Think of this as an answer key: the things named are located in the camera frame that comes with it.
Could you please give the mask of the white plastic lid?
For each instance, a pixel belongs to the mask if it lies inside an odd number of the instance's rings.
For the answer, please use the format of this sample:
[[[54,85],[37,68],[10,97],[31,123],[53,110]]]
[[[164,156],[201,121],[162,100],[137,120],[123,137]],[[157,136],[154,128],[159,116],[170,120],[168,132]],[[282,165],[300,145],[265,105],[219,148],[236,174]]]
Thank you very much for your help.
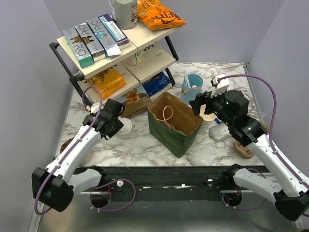
[[[132,122],[128,118],[121,117],[119,118],[121,123],[123,124],[123,127],[119,130],[119,134],[126,134],[129,133],[132,129]]]

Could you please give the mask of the white paper cup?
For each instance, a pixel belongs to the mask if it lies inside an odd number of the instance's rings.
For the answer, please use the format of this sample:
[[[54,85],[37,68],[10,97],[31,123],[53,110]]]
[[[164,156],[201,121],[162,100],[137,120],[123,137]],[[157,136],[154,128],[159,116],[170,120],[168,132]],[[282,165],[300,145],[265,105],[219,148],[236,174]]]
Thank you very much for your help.
[[[122,139],[129,139],[131,137],[131,133],[123,133],[118,134],[118,136]]]

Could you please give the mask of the green paper bag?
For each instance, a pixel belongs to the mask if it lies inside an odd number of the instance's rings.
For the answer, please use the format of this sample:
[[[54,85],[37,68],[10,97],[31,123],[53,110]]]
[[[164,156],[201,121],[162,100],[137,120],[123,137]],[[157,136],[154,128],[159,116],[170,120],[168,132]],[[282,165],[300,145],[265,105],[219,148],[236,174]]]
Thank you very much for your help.
[[[173,155],[182,157],[193,144],[203,119],[192,108],[168,92],[148,106],[150,134]]]

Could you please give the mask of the brown cardboard cup carrier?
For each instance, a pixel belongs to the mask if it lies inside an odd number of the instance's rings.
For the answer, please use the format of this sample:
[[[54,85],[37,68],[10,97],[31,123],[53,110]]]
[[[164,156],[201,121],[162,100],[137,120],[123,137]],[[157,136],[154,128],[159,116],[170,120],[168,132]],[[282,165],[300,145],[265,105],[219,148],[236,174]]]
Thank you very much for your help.
[[[261,146],[261,139],[265,139],[270,128],[263,122],[247,122],[229,126],[229,132],[235,139],[233,143],[234,151],[244,159],[251,159],[255,151]]]

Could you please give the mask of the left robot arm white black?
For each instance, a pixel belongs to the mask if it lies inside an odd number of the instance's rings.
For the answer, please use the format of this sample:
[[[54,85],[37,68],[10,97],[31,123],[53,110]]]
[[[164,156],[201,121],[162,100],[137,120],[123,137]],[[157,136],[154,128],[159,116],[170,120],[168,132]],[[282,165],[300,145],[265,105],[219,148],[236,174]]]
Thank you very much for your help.
[[[39,202],[58,212],[64,211],[73,197],[87,189],[104,190],[107,173],[92,166],[79,174],[75,170],[94,145],[112,138],[124,125],[119,116],[125,107],[107,100],[96,114],[87,115],[77,135],[63,152],[44,169],[36,168],[31,176],[35,204]]]

